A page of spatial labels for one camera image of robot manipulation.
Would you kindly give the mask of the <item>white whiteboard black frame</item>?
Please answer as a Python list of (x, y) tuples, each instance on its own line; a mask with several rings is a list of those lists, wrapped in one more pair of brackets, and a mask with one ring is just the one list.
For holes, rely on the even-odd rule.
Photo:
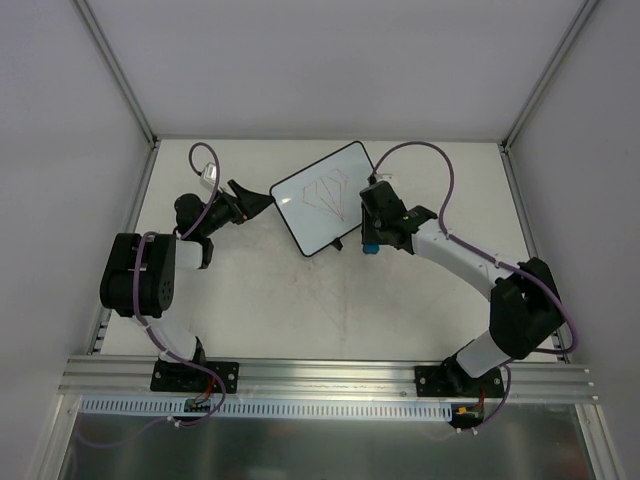
[(364, 144), (353, 141), (270, 187), (302, 256), (316, 255), (361, 226), (359, 193), (372, 171)]

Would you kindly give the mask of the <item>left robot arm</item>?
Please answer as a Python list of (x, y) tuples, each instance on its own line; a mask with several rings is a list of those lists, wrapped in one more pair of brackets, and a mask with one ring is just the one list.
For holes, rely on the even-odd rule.
[(216, 191), (204, 202), (184, 194), (174, 202), (176, 227), (157, 232), (116, 235), (100, 283), (102, 306), (142, 327), (159, 359), (176, 363), (174, 378), (188, 390), (208, 381), (209, 367), (201, 341), (177, 321), (165, 320), (175, 294), (178, 269), (205, 270), (213, 259), (211, 235), (225, 225), (241, 225), (274, 203), (265, 194), (228, 182), (231, 191)]

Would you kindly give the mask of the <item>blue whiteboard eraser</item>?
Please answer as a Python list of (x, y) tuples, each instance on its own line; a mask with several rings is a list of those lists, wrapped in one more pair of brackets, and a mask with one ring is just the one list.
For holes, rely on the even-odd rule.
[(375, 255), (379, 252), (380, 247), (377, 244), (364, 244), (363, 252), (368, 255)]

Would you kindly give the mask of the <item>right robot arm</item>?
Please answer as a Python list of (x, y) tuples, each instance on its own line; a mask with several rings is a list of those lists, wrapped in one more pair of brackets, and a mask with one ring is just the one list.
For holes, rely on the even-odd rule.
[(365, 244), (391, 246), (430, 260), (489, 303), (487, 330), (446, 358), (418, 387), (438, 395), (472, 396), (484, 375), (533, 353), (565, 322), (548, 265), (537, 257), (510, 265), (447, 231), (436, 213), (407, 209), (393, 187), (376, 181), (360, 192)]

